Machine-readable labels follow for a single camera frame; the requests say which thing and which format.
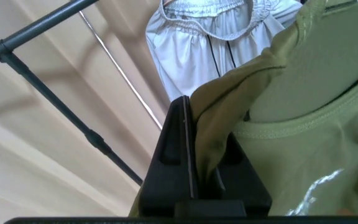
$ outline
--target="drawstring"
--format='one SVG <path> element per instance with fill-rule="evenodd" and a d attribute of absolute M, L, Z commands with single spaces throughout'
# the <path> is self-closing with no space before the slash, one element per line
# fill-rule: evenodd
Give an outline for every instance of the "drawstring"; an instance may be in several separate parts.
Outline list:
<path fill-rule="evenodd" d="M 208 38 L 209 47 L 211 48 L 212 58 L 214 59 L 214 62 L 215 62 L 216 72 L 218 73 L 218 76 L 220 77 L 221 74 L 219 73 L 218 64 L 216 63 L 214 50 L 212 49 L 211 39 L 209 38 L 209 35 L 207 35 L 206 37 Z"/>
<path fill-rule="evenodd" d="M 219 73 L 219 69 L 218 69 L 218 63 L 216 62 L 216 59 L 215 59 L 214 50 L 213 50 L 213 48 L 212 48 L 211 38 L 209 37 L 209 35 L 207 35 L 206 37 L 208 38 L 209 47 L 210 47 L 211 53 L 212 53 L 212 58 L 214 59 L 214 63 L 215 63 L 216 72 L 218 73 L 218 76 L 221 77 L 221 74 Z M 227 44 L 227 47 L 229 48 L 229 53 L 230 53 L 231 62 L 233 62 L 234 68 L 237 68 L 236 63 L 234 62 L 233 53 L 231 52 L 231 47 L 230 47 L 229 41 L 226 41 L 226 44 Z"/>

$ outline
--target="thin metal rod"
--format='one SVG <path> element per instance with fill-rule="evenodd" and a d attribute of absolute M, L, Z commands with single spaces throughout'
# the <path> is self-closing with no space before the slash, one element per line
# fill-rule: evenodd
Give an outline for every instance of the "thin metal rod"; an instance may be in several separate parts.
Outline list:
<path fill-rule="evenodd" d="M 56 109 L 69 119 L 87 138 L 96 149 L 108 156 L 122 171 L 134 182 L 142 185 L 143 180 L 104 142 L 104 139 L 95 131 L 87 127 L 31 70 L 13 53 L 1 56 L 1 62 L 7 63 L 18 74 L 22 75 L 34 88 L 36 88 Z"/>
<path fill-rule="evenodd" d="M 131 83 L 131 81 L 129 81 L 127 75 L 124 73 L 124 71 L 122 70 L 122 68 L 118 65 L 118 63 L 116 62 L 116 60 L 114 59 L 114 57 L 112 56 L 110 50 L 108 49 L 108 47 L 106 46 L 106 44 L 104 44 L 103 40 L 99 37 L 99 35 L 96 33 L 96 31 L 93 29 L 93 26 L 91 25 L 91 23 L 89 22 L 89 20 L 86 18 L 86 16 L 80 11 L 78 12 L 80 13 L 80 16 L 82 17 L 82 19 L 84 20 L 85 24 L 88 26 L 88 28 L 90 29 L 90 31 L 93 33 L 93 35 L 96 37 L 96 39 L 98 40 L 99 44 L 102 46 L 103 50 L 105 51 L 105 53 L 108 55 L 108 57 L 110 58 L 110 60 L 113 62 L 113 64 L 116 66 L 116 68 L 118 69 L 119 73 L 121 74 L 121 76 L 125 79 L 126 83 L 129 85 L 129 88 L 131 88 L 132 92 L 135 93 L 137 99 L 140 101 L 140 103 L 142 103 L 143 107 L 146 109 L 146 111 L 148 112 L 149 116 L 153 119 L 154 123 L 158 126 L 158 128 L 160 130 L 162 130 L 162 125 L 161 123 L 158 121 L 157 117 L 154 115 L 153 111 L 151 110 L 151 108 L 148 106 L 148 104 L 143 100 L 143 98 L 141 97 L 141 95 L 138 93 L 138 91 L 135 89 L 135 87 L 133 86 L 133 84 Z"/>
<path fill-rule="evenodd" d="M 4 53 L 12 52 L 22 44 L 44 33 L 46 30 L 68 19 L 70 16 L 92 5 L 96 1 L 98 0 L 70 1 L 9 37 L 0 40 L 0 56 Z"/>

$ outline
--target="grasped fabric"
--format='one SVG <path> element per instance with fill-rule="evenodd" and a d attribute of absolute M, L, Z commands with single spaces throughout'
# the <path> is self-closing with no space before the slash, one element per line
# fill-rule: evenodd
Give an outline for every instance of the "grasped fabric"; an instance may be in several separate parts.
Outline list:
<path fill-rule="evenodd" d="M 299 46 L 313 49 L 308 36 L 315 27 L 325 18 L 358 11 L 357 1 L 332 3 L 308 1 L 296 22 L 277 34 L 260 56 L 194 92 L 191 107 L 201 183 L 223 157 L 227 135 L 234 132 L 273 198 L 270 215 L 334 215 L 344 208 L 358 213 L 358 83 L 325 107 L 297 119 L 243 121 L 271 80 L 285 75 Z M 329 54 L 314 56 L 329 60 Z"/>
<path fill-rule="evenodd" d="M 258 56 L 300 7 L 296 0 L 161 1 L 146 39 L 169 99 Z"/>

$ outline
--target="curtain fold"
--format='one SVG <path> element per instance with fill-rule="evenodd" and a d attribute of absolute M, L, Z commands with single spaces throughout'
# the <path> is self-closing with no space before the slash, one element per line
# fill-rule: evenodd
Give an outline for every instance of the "curtain fold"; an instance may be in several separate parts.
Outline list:
<path fill-rule="evenodd" d="M 0 1 L 0 39 L 66 2 Z M 168 98 L 144 38 L 157 5 L 103 0 L 83 13 L 163 124 Z M 79 15 L 15 53 L 145 177 L 160 128 Z M 126 216 L 138 190 L 42 95 L 0 64 L 0 223 L 18 216 Z"/>

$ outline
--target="elastic waistband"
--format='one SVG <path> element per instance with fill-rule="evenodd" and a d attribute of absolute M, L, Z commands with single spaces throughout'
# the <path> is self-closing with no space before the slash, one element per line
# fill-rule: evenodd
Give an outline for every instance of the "elastic waistband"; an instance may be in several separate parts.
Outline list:
<path fill-rule="evenodd" d="M 180 16 L 208 17 L 243 4 L 244 0 L 174 0 L 164 10 Z"/>

